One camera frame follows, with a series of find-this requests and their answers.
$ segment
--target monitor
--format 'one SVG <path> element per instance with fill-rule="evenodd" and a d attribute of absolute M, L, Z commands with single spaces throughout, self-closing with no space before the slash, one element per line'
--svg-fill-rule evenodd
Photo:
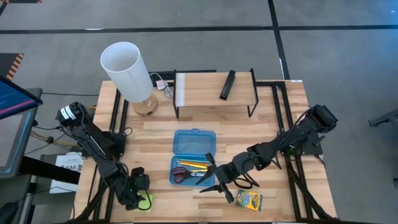
<path fill-rule="evenodd" d="M 0 76 L 0 119 L 40 106 L 43 101 Z"/>

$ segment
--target lamp base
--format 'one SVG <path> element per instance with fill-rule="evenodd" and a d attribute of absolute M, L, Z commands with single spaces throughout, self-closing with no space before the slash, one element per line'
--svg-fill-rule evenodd
<path fill-rule="evenodd" d="M 138 115 L 151 115 L 157 109 L 157 98 L 155 95 L 151 94 L 151 96 L 143 102 L 132 103 L 132 108 Z"/>

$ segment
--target floor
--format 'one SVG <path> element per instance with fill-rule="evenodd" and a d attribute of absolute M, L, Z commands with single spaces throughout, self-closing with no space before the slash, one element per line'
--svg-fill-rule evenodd
<path fill-rule="evenodd" d="M 303 80 L 310 104 L 327 105 L 339 119 L 322 142 L 338 216 L 398 220 L 392 181 L 398 176 L 398 140 L 390 125 L 368 125 L 398 108 L 398 2 L 45 0 L 8 4 L 0 16 L 0 52 L 25 54 L 14 79 L 24 88 L 97 94 L 109 80 L 100 54 L 119 41 L 138 45 L 152 71 L 254 68 L 257 79 Z M 54 127 L 60 107 L 73 101 L 94 105 L 97 97 L 42 99 L 37 121 Z M 41 145 L 32 139 L 27 152 Z M 62 152 L 46 147 L 30 155 Z M 39 206 L 34 223 L 65 221 L 70 210 L 62 202 Z"/>

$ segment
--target lamp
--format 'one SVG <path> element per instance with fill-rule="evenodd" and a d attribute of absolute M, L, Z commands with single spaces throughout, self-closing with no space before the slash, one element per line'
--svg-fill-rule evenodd
<path fill-rule="evenodd" d="M 100 61 L 137 114 L 150 115 L 156 110 L 157 99 L 152 94 L 154 87 L 137 46 L 130 42 L 112 44 L 101 54 Z"/>

